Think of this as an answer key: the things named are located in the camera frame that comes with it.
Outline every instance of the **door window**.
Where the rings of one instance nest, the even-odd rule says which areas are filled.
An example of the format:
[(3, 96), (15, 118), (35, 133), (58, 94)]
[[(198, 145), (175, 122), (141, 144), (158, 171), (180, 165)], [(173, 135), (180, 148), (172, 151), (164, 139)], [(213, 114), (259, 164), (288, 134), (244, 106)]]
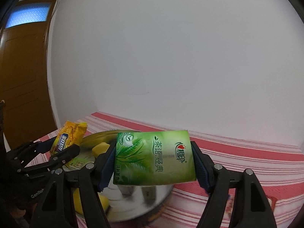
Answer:
[(7, 21), (6, 27), (9, 28), (31, 22), (46, 21), (51, 3), (28, 3), (16, 6)]

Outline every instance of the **blue gripper pad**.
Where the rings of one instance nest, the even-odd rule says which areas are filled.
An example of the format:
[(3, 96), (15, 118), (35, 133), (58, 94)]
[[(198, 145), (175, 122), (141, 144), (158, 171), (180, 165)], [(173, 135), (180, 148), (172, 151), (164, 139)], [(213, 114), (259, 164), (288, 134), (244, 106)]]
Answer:
[(45, 154), (46, 152), (48, 152), (49, 150), (51, 150), (51, 147), (52, 147), (55, 139), (56, 139), (56, 136), (53, 137), (53, 138), (50, 138), (50, 139), (48, 139), (46, 141), (38, 142), (38, 144), (36, 146), (37, 153)]
[(98, 158), (96, 159), (96, 161), (98, 161), (98, 159), (101, 157), (101, 159), (99, 159), (99, 160), (102, 161), (102, 164), (103, 164), (103, 167), (101, 167), (101, 169), (100, 169), (100, 180), (99, 180), (99, 184), (98, 184), (99, 191), (103, 191), (104, 188), (108, 187), (111, 177), (113, 175), (115, 153), (116, 153), (116, 143), (115, 143), (113, 150), (109, 154), (108, 154), (108, 151), (104, 154), (100, 154), (98, 156)]
[(191, 141), (192, 153), (195, 165), (196, 178), (201, 188), (210, 192), (215, 185), (212, 159), (207, 154), (203, 154), (194, 141)]

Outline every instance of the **table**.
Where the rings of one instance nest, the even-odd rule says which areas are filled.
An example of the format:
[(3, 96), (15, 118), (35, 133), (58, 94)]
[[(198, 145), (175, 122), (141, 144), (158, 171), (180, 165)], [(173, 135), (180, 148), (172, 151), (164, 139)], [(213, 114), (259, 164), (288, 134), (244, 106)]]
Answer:
[[(170, 130), (148, 123), (96, 112), (77, 122), (87, 122), (85, 134), (110, 130), (133, 129), (138, 131)], [(56, 130), (40, 138), (45, 141), (58, 134)], [(189, 131), (203, 153), (215, 163), (228, 170), (244, 171), (251, 168), (259, 179), (274, 212), (278, 228), (286, 228), (304, 203), (304, 155), (299, 146), (246, 141)], [(29, 164), (48, 161), (50, 155), (40, 154)], [(234, 190), (229, 192), (221, 227), (228, 227), (234, 199)], [(176, 184), (170, 202), (162, 215), (146, 228), (196, 227), (207, 203), (208, 195), (198, 182)], [(78, 218), (80, 228), (86, 228)]]

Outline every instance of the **yellow snack package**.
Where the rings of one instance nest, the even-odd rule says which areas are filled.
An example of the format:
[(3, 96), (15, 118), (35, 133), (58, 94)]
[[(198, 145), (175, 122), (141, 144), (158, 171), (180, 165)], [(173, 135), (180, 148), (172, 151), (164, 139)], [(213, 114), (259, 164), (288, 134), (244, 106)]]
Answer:
[(51, 155), (59, 153), (73, 144), (79, 146), (87, 130), (87, 126), (86, 122), (75, 123), (66, 121), (51, 147)]

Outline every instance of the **green tea drink carton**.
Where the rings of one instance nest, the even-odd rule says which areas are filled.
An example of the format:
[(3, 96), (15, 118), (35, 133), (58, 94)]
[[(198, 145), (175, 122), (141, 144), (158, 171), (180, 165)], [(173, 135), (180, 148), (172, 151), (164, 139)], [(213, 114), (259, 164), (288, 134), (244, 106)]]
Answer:
[(195, 180), (188, 131), (118, 134), (114, 184), (151, 186)]

